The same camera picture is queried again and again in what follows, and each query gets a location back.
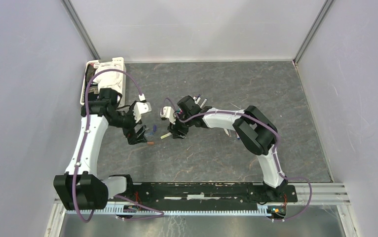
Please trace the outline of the white pen with brown cap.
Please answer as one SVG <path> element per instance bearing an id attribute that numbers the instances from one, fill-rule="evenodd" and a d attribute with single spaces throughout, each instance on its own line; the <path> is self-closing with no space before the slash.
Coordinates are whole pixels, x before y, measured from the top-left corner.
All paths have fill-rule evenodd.
<path id="1" fill-rule="evenodd" d="M 225 134 L 226 134 L 228 137 L 231 136 L 230 132 L 229 132 L 227 129 L 225 129 L 225 128 L 224 128 L 224 132 L 225 132 Z"/>

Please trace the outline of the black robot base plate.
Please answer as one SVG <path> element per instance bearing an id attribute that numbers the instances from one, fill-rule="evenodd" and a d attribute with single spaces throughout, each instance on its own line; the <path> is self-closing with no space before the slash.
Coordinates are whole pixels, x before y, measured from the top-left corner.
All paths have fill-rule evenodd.
<path id="1" fill-rule="evenodd" d="M 123 197 L 160 211 L 239 211 L 298 201 L 295 186 L 271 188 L 253 182 L 133 183 Z"/>

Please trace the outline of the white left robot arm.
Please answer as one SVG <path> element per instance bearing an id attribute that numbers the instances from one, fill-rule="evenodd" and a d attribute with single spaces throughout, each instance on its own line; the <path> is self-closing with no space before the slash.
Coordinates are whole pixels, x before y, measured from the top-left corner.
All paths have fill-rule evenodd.
<path id="1" fill-rule="evenodd" d="M 97 163 L 103 137 L 107 128 L 121 128 L 129 145 L 147 142 L 146 126 L 139 130 L 142 115 L 151 111 L 144 94 L 128 106 L 127 111 L 117 109 L 122 95 L 102 88 L 95 100 L 85 99 L 81 109 L 81 129 L 74 155 L 62 175 L 54 177 L 53 186 L 67 210 L 104 209 L 109 199 L 117 195 L 122 201 L 134 197 L 135 188 L 129 175 L 111 175 L 101 180 Z"/>

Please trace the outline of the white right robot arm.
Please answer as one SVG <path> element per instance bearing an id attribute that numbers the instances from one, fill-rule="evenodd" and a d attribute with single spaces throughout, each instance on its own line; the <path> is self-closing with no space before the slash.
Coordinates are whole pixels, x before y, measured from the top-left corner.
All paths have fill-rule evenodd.
<path id="1" fill-rule="evenodd" d="M 163 106 L 162 120 L 168 120 L 168 131 L 174 139 L 184 139 L 192 126 L 234 131 L 244 147 L 254 154 L 263 172 L 265 196 L 280 200 L 288 185 L 277 156 L 280 135 L 274 124 L 255 106 L 230 111 L 199 104 L 199 98 L 186 96 L 177 106 Z"/>

